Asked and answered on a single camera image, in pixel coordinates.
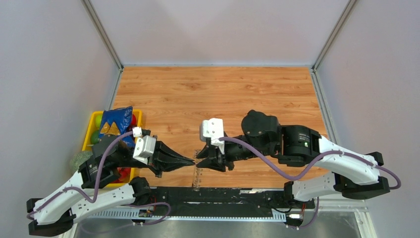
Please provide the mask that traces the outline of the large metal keyring with clips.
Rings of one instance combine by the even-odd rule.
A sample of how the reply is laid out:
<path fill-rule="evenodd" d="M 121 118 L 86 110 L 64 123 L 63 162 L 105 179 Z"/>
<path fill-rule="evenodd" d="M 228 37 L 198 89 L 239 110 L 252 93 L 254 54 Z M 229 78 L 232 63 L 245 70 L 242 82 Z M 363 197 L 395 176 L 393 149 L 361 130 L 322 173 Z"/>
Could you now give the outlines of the large metal keyring with clips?
<path fill-rule="evenodd" d="M 195 160 L 196 165 L 201 161 L 201 159 L 197 158 L 197 155 L 199 154 L 200 150 L 195 150 L 193 159 Z M 201 178 L 202 175 L 202 169 L 195 166 L 194 168 L 194 176 L 193 176 L 193 182 L 192 182 L 192 189 L 193 191 L 199 191 L 201 187 Z"/>

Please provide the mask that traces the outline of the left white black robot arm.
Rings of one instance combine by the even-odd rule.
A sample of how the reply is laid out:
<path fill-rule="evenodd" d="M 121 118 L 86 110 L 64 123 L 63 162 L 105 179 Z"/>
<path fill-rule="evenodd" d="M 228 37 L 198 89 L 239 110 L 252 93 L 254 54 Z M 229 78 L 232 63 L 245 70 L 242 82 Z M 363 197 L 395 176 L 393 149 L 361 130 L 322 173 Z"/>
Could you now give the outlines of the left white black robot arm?
<path fill-rule="evenodd" d="M 27 201 L 28 232 L 54 237 L 98 212 L 117 206 L 149 208 L 158 205 L 146 178 L 104 191 L 120 177 L 119 168 L 146 168 L 157 177 L 193 166 L 194 161 L 170 149 L 155 137 L 137 132 L 105 135 L 92 147 L 91 157 L 61 187 L 45 198 Z"/>

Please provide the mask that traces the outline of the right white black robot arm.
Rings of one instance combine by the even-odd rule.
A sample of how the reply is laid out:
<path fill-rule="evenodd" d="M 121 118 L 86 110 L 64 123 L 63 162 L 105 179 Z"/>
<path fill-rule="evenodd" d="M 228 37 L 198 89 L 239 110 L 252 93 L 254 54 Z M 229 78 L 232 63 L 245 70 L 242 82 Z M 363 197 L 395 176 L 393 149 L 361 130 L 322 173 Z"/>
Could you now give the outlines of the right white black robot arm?
<path fill-rule="evenodd" d="M 229 137 L 223 120 L 204 120 L 200 138 L 206 145 L 197 154 L 197 167 L 225 172 L 236 161 L 260 158 L 287 179 L 283 200 L 289 207 L 336 193 L 366 200 L 391 190 L 380 174 L 384 168 L 378 152 L 353 152 L 313 129 L 281 125 L 277 117 L 255 110 L 242 119 L 241 129 L 242 135 Z"/>

